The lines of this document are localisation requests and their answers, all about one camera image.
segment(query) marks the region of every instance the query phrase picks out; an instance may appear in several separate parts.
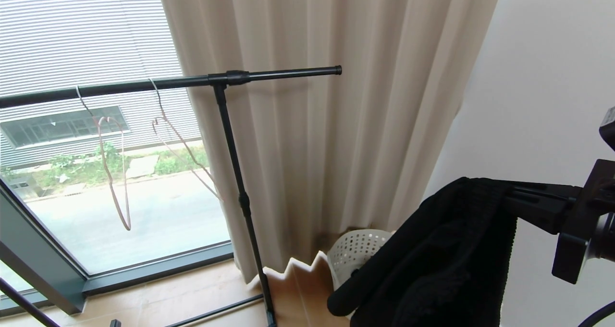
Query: black metal rod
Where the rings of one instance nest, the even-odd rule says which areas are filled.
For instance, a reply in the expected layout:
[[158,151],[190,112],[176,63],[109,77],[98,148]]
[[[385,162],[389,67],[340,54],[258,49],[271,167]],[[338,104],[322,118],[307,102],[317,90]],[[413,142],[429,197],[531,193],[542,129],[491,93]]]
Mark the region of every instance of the black metal rod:
[[[154,82],[156,83],[156,87],[158,87],[158,89],[172,89],[196,86],[210,86],[214,83],[225,85],[239,85],[245,84],[250,81],[274,80],[277,78],[307,77],[320,75],[341,75],[341,73],[341,66],[264,71],[259,73],[249,73],[247,71],[228,71],[227,73],[216,73],[203,76],[154,79]],[[152,82],[149,80],[121,82],[119,84],[108,85],[79,86],[79,93],[81,93],[82,97],[94,97],[97,95],[109,95],[151,90],[154,90],[154,86],[152,86]],[[75,87],[25,93],[0,98],[0,109],[77,98],[79,97],[77,96]]]
[[189,318],[187,320],[183,320],[183,321],[174,323],[173,325],[168,325],[167,327],[179,327],[179,326],[187,325],[188,323],[193,323],[194,321],[202,320],[204,318],[207,318],[209,316],[213,316],[215,314],[220,314],[222,312],[225,312],[226,310],[231,310],[233,308],[240,307],[241,305],[248,304],[248,303],[253,302],[253,301],[257,301],[257,300],[259,300],[261,298],[263,298],[263,294],[258,294],[258,295],[254,296],[254,297],[250,297],[248,299],[244,299],[243,301],[239,301],[239,302],[236,302],[236,303],[233,303],[233,304],[229,304],[226,307],[222,307],[220,309],[212,310],[210,312],[201,314],[199,316],[194,316],[194,317]]
[[9,285],[9,283],[4,281],[4,279],[2,278],[0,278],[0,291],[4,292],[4,294],[6,294],[8,298],[12,299],[13,302],[24,308],[24,310],[26,310],[28,314],[32,315],[33,318],[37,319],[46,327],[60,327],[60,325],[53,322],[53,320],[51,320],[42,311],[35,307],[35,305],[25,299],[21,294],[19,294],[19,292],[17,292],[17,290],[13,289],[13,287],[11,287],[11,285]]
[[224,95],[224,85],[214,85],[213,93],[216,96],[218,108],[220,109],[220,117],[222,119],[222,127],[224,128],[224,136],[226,136],[226,143],[229,148],[229,155],[231,156],[231,163],[233,165],[233,172],[235,173],[235,180],[237,181],[237,189],[239,191],[239,205],[246,218],[246,226],[248,228],[248,235],[250,236],[250,243],[252,244],[252,251],[254,252],[254,259],[257,263],[258,278],[261,281],[261,287],[263,288],[263,297],[265,301],[265,308],[267,309],[267,320],[270,326],[275,325],[275,314],[273,307],[273,300],[271,299],[271,291],[267,275],[263,272],[263,262],[261,261],[261,254],[258,250],[257,234],[254,230],[254,224],[252,222],[252,211],[250,211],[250,198],[244,187],[244,180],[241,174],[241,167],[239,167],[239,156],[237,155],[237,148],[235,147],[235,140],[233,139],[233,129],[231,128],[231,119],[229,118],[229,112],[226,108],[226,95]]

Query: curtain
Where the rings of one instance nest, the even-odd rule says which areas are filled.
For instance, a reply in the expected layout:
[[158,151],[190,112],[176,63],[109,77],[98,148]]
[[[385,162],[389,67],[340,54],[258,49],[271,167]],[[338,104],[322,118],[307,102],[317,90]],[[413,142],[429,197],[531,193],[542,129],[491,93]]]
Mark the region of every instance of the curtain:
[[[417,208],[497,0],[162,0],[185,75],[340,64],[226,89],[263,264]],[[257,273],[211,87],[189,96],[235,260]]]

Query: wire hanger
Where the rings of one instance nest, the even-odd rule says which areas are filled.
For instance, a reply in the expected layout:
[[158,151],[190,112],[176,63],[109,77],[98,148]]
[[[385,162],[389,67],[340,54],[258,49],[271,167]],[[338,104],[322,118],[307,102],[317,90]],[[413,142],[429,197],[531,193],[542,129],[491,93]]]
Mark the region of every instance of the wire hanger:
[[[119,216],[119,219],[121,220],[123,227],[126,229],[126,231],[130,231],[130,229],[132,228],[132,225],[130,224],[130,207],[128,204],[128,185],[126,184],[126,161],[125,161],[125,157],[123,155],[123,129],[122,129],[122,125],[113,117],[101,117],[100,119],[96,119],[96,117],[94,116],[94,113],[92,113],[92,111],[90,111],[90,108],[88,108],[88,106],[86,105],[86,103],[83,101],[83,98],[81,97],[81,93],[79,92],[79,86],[75,86],[75,90],[77,91],[77,96],[79,97],[79,100],[81,101],[81,104],[83,104],[84,108],[86,108],[86,110],[90,113],[90,116],[92,116],[92,121],[94,122],[94,125],[96,126],[96,129],[98,130],[98,144],[100,145],[100,155],[102,157],[102,161],[103,161],[103,167],[105,168],[105,171],[107,173],[107,178],[109,181],[109,189],[111,190],[111,197],[113,198],[113,203],[115,204],[116,210],[117,210],[117,215]],[[124,200],[126,202],[126,218],[123,217],[123,213],[122,213],[122,209],[119,206],[119,202],[117,202],[117,196],[115,194],[115,190],[113,189],[113,176],[111,175],[111,172],[109,171],[109,167],[107,166],[107,161],[105,158],[105,146],[103,144],[103,134],[102,134],[102,124],[103,122],[113,122],[117,125],[117,127],[119,128],[119,132],[122,136],[122,173],[123,173],[123,193],[124,193]]]
[[156,86],[154,80],[152,80],[151,78],[149,79],[150,82],[152,82],[152,86],[154,86],[154,90],[156,91],[156,95],[158,96],[158,106],[160,106],[160,113],[162,114],[161,116],[155,117],[154,120],[152,121],[152,129],[154,130],[154,134],[156,134],[156,137],[158,137],[158,140],[163,143],[165,145],[165,147],[167,147],[167,149],[174,154],[174,156],[176,156],[180,161],[182,161],[182,163],[184,163],[184,165],[186,165],[189,169],[190,172],[193,173],[194,176],[196,176],[196,178],[198,178],[198,180],[203,183],[203,185],[209,189],[209,191],[211,191],[211,193],[216,196],[216,198],[220,201],[222,201],[222,198],[217,194],[217,192],[209,187],[209,185],[202,180],[201,177],[198,176],[198,174],[196,174],[196,172],[190,168],[190,166],[188,165],[188,163],[186,162],[186,160],[184,160],[182,157],[178,156],[178,154],[171,149],[171,147],[169,147],[169,145],[162,139],[162,137],[160,137],[160,135],[158,134],[158,132],[156,131],[156,125],[159,124],[159,120],[160,121],[164,121],[165,123],[167,123],[169,125],[169,127],[171,128],[171,130],[173,130],[173,132],[177,135],[177,137],[180,139],[180,141],[182,141],[182,144],[184,145],[184,147],[186,148],[186,150],[188,151],[188,154],[190,154],[190,158],[192,159],[192,161],[198,165],[200,168],[203,169],[203,171],[207,174],[207,176],[209,176],[209,179],[211,180],[211,182],[213,182],[213,186],[215,188],[217,188],[216,186],[216,182],[214,181],[213,177],[211,176],[211,174],[209,173],[209,170],[207,168],[204,167],[204,165],[202,165],[201,163],[199,163],[196,158],[194,157],[193,152],[190,150],[190,147],[187,145],[186,141],[184,141],[184,139],[182,138],[182,135],[180,135],[180,133],[177,131],[177,129],[175,128],[175,126],[173,126],[173,124],[171,124],[171,121],[169,121],[169,119],[167,118],[167,114],[164,112],[164,108],[162,107],[162,100],[160,98],[160,92],[158,91],[158,87]]

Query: black fabric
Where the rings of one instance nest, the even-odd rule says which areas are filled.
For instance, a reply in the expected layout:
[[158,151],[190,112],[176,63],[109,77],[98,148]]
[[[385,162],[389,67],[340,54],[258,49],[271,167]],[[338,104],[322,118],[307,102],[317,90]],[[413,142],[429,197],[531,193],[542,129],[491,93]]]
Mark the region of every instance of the black fabric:
[[461,178],[429,197],[329,299],[351,327],[498,327],[517,218],[506,182]]

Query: laundry basket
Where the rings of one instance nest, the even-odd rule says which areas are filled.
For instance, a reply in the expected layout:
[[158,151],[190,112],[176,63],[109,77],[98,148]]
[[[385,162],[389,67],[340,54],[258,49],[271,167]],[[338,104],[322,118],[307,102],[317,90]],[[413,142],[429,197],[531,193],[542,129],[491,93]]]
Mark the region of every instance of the laundry basket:
[[390,232],[373,229],[350,231],[340,237],[327,253],[333,289],[347,281],[390,237]]

